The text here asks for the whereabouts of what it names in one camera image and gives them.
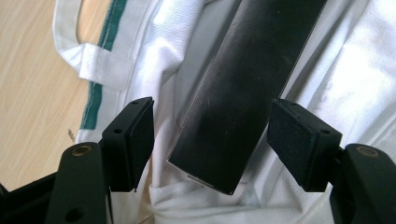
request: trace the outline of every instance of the white fabric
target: white fabric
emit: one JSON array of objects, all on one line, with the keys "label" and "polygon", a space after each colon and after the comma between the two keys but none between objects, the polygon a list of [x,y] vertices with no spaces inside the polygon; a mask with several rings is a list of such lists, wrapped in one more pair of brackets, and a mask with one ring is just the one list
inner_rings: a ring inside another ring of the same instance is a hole
[{"label": "white fabric", "polygon": [[[58,16],[54,18],[54,38],[61,55],[64,49],[77,47],[75,35],[70,35],[75,30],[66,31],[76,22],[60,19],[59,13],[76,11],[71,5],[79,1],[72,2],[58,0],[55,13]],[[202,187],[166,162],[179,132],[174,74],[183,61],[205,2],[130,0],[122,14],[113,50],[92,54],[109,54],[108,57],[98,61],[99,57],[87,54],[87,61],[82,63],[80,60],[85,56],[82,49],[63,55],[75,68],[87,66],[87,71],[90,67],[96,67],[96,72],[102,69],[98,63],[114,63],[115,67],[119,64],[129,69],[126,75],[122,74],[123,80],[127,80],[126,89],[116,82],[103,81],[104,106],[99,109],[98,126],[94,131],[80,131],[78,141],[99,140],[102,130],[128,102],[153,96],[156,142],[151,160],[152,180],[147,178],[147,167],[140,186],[148,180],[154,218],[145,223],[333,223],[328,200],[332,187],[325,193],[304,192],[264,142],[259,144],[247,167],[255,171],[254,175],[247,183],[241,183],[242,188],[233,197]],[[393,0],[329,1],[286,90],[298,88],[297,102],[344,134],[342,147],[349,143],[371,145],[386,151],[396,161],[394,11]],[[87,77],[95,77],[95,69],[89,70],[87,74],[92,74]],[[293,86],[302,71],[308,71],[307,81],[302,87]],[[142,191],[140,188],[137,194],[114,194],[116,223],[136,223]]]},{"label": "white fabric", "polygon": [[80,78],[123,91],[128,86],[132,60],[76,37],[81,0],[60,0],[55,6],[53,36],[59,54],[78,72]]}]

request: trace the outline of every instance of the wooden table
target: wooden table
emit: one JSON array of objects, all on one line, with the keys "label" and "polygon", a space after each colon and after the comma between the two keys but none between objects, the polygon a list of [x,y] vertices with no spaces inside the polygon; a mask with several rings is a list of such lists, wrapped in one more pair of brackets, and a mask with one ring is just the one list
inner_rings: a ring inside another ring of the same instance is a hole
[{"label": "wooden table", "polygon": [[[78,38],[97,43],[109,0],[84,0]],[[55,1],[0,6],[0,182],[14,190],[58,169],[74,144],[88,82],[55,51]]]}]

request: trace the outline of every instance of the white garment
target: white garment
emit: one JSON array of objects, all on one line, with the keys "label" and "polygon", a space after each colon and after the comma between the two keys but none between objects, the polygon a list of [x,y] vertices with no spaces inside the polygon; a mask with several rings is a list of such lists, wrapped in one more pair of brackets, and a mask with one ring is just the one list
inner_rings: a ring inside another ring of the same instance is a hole
[{"label": "white garment", "polygon": [[[111,55],[108,61],[103,59],[107,64],[118,58],[116,64],[131,63],[125,65],[129,69],[124,77],[127,85],[124,89],[115,84],[114,88],[103,82],[97,127],[81,130],[78,141],[98,141],[103,129],[128,102],[153,96],[156,142],[152,178],[148,178],[153,217],[145,223],[333,223],[329,204],[332,187],[324,193],[304,192],[275,152],[264,144],[264,138],[247,167],[254,174],[248,182],[240,183],[232,197],[202,187],[166,162],[179,132],[175,74],[205,2],[127,2],[113,49],[103,53]],[[394,161],[395,11],[393,0],[329,1],[286,88],[297,88],[294,100],[343,134],[342,147],[349,143],[371,145],[386,151]],[[65,36],[56,35],[55,39]],[[75,43],[65,46],[76,47]],[[322,49],[318,57],[314,53],[317,49]],[[102,69],[99,63],[103,61],[77,67],[89,67],[84,77],[95,77],[89,73]],[[301,71],[308,71],[307,81],[302,87],[293,86]],[[287,91],[283,97],[290,98]],[[117,223],[136,223],[148,172],[147,167],[137,194],[113,194]]]}]

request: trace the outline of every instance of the screw hole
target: screw hole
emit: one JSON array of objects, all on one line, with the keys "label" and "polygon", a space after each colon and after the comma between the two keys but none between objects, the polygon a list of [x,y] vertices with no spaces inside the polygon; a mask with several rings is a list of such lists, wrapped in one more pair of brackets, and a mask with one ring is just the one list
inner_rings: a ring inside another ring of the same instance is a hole
[{"label": "screw hole", "polygon": [[329,130],[320,130],[321,133],[325,133],[325,134],[329,134],[330,131]]},{"label": "screw hole", "polygon": [[90,146],[81,146],[81,147],[76,147],[72,150],[72,155],[79,157],[83,156],[87,153],[89,153],[92,150],[92,147]]},{"label": "screw hole", "polygon": [[78,207],[78,208],[73,208],[70,210],[67,214],[64,220],[66,222],[76,222],[79,221],[84,217],[84,209]]},{"label": "screw hole", "polygon": [[378,157],[379,154],[377,151],[375,151],[372,148],[369,147],[357,147],[357,150],[359,151],[359,153],[361,153],[364,156],[367,157]]}]

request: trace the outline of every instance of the green trim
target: green trim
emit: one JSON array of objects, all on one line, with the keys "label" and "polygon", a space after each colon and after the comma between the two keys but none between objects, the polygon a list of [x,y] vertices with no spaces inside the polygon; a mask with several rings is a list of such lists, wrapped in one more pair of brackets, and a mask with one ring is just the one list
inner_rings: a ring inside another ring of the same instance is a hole
[{"label": "green trim", "polygon": [[[105,24],[99,38],[98,46],[112,50],[113,43],[119,30],[121,15],[127,0],[113,0],[105,19]],[[94,130],[98,119],[99,107],[102,103],[102,85],[90,82],[88,102],[85,106],[80,129]]]}]

